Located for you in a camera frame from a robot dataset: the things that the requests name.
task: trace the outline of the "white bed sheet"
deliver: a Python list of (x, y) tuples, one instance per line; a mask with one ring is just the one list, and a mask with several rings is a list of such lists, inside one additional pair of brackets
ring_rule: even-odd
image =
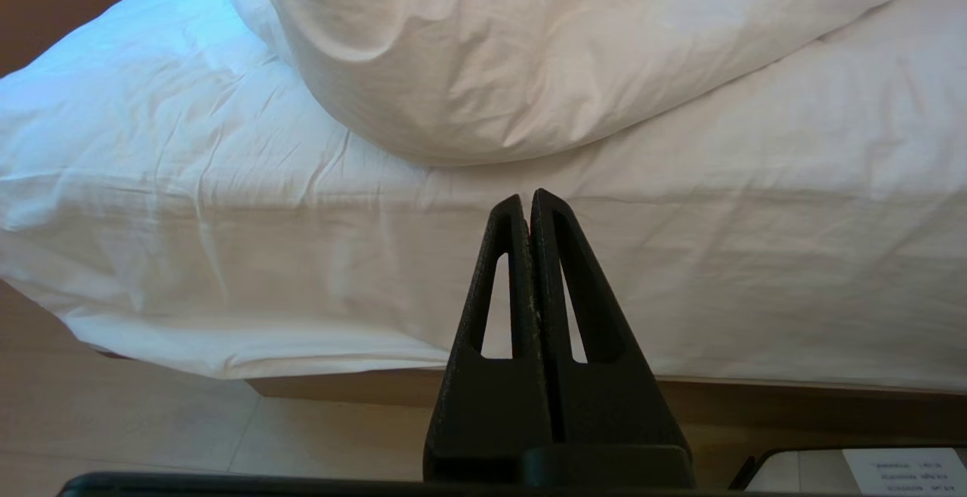
[(0, 277), (174, 369), (439, 366), (487, 212), (545, 187), (657, 374), (967, 390), (964, 4), (894, 0), (600, 143), (446, 169), (329, 118), (228, 0), (124, 0), (0, 81)]

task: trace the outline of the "paper note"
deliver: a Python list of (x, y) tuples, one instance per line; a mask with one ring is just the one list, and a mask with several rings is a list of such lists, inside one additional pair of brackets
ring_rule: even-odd
[(843, 449), (864, 495), (967, 495), (967, 469), (953, 448)]

